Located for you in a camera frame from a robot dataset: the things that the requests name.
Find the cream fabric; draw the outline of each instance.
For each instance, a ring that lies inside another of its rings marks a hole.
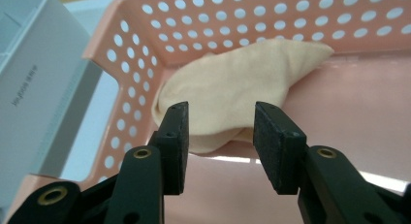
[[[252,142],[256,101],[281,107],[289,87],[332,53],[319,43],[266,40],[200,58],[157,91],[154,121],[160,124],[169,106],[188,101],[191,152],[212,152],[230,140]]]

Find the basket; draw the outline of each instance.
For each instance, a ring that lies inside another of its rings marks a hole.
[[[401,76],[411,65],[410,16],[411,0],[115,0],[83,54],[118,81],[119,93],[92,172],[80,186],[86,188],[116,174],[124,153],[147,143],[157,128],[150,110],[154,95],[175,70],[208,52],[222,53],[270,38],[318,41],[335,50],[321,70],[291,88],[284,110],[306,132],[311,144],[340,146],[336,132],[341,128],[327,126],[356,121],[344,119],[342,101],[352,104],[345,112],[378,104],[372,97],[348,97],[362,87],[358,78],[365,79],[364,88],[374,96],[384,87],[376,86],[373,91],[367,82],[384,83],[382,77],[403,90],[411,88]],[[387,72],[393,66],[395,78]],[[330,76],[338,76],[337,82],[328,80]],[[342,85],[350,79],[352,86]],[[339,89],[347,92],[336,93]],[[390,96],[388,91],[382,95]],[[411,105],[410,98],[409,94],[396,94],[389,100],[393,102],[390,108],[374,114],[394,111],[397,118],[411,117],[406,108]],[[326,105],[333,112],[328,112]],[[351,130],[371,125],[376,128],[374,136],[385,131],[366,118],[369,124],[351,124]],[[401,126],[411,127],[402,122]],[[347,137],[344,134],[351,130],[343,130],[342,136]],[[404,137],[399,144],[409,141],[404,131],[399,134]],[[353,141],[362,144],[364,139],[357,136]],[[381,147],[385,144],[381,139],[376,142]]]

